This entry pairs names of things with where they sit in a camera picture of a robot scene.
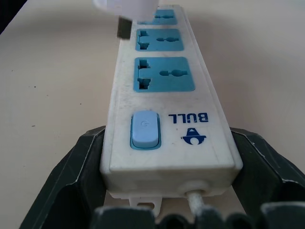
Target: power switch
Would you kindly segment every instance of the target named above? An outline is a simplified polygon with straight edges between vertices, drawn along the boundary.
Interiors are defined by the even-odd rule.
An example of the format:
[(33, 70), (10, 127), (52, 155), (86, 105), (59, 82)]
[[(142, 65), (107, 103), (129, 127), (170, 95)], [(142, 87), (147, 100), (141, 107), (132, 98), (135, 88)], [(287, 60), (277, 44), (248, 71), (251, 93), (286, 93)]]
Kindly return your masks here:
[(132, 143), (137, 148), (153, 148), (158, 145), (158, 114), (155, 111), (138, 111), (133, 114)]

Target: white cable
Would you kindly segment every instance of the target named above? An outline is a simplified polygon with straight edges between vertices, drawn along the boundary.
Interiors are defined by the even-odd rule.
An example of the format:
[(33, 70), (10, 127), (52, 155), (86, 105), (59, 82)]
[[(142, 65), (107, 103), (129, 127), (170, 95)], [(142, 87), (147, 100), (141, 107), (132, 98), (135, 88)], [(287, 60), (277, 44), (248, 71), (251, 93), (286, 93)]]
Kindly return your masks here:
[(189, 201), (189, 206), (193, 215), (196, 215), (204, 207), (204, 202), (202, 199), (202, 191), (194, 190), (186, 193), (187, 200)]

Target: white power strip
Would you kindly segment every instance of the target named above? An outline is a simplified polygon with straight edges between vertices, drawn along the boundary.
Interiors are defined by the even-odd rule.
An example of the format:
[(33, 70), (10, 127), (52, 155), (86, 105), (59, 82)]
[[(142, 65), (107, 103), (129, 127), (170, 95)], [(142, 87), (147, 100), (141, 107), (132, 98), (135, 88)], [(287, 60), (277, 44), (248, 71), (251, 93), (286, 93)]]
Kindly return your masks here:
[[(173, 10), (177, 24), (134, 22), (131, 39), (121, 40), (100, 168), (112, 197), (129, 199), (131, 206), (152, 202), (155, 215), (162, 198), (194, 190), (203, 196), (224, 193), (243, 166), (184, 11), (158, 9)], [(167, 18), (156, 16), (157, 23)], [(159, 38), (158, 32), (157, 38), (149, 37), (150, 29), (177, 29), (180, 37)], [(139, 49), (141, 37), (147, 49)], [(175, 42), (183, 43), (182, 51), (149, 50), (167, 44), (175, 49)], [(180, 58), (155, 63), (155, 57)], [(149, 82), (141, 86), (142, 80)]]

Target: white table surface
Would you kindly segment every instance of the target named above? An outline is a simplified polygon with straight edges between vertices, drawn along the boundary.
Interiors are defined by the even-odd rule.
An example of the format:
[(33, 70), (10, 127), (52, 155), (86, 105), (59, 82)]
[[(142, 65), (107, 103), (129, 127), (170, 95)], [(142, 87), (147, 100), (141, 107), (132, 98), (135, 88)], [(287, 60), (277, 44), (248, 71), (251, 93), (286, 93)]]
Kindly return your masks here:
[[(162, 2), (188, 13), (229, 125), (305, 172), (305, 2)], [(17, 228), (78, 137), (106, 124), (116, 28), (90, 0), (28, 0), (0, 35), (1, 228)], [(205, 202), (243, 211), (232, 189)], [(161, 217), (169, 212), (191, 219), (185, 199), (164, 200)]]

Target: power strip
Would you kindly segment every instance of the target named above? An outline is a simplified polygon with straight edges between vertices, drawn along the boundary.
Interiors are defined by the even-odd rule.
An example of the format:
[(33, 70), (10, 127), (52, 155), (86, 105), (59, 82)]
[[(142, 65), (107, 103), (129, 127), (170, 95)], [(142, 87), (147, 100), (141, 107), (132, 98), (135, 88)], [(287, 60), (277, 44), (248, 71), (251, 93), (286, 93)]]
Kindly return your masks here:
[(102, 151), (112, 197), (153, 203), (158, 215), (162, 198), (224, 193), (242, 166), (182, 8), (134, 21), (120, 43)]

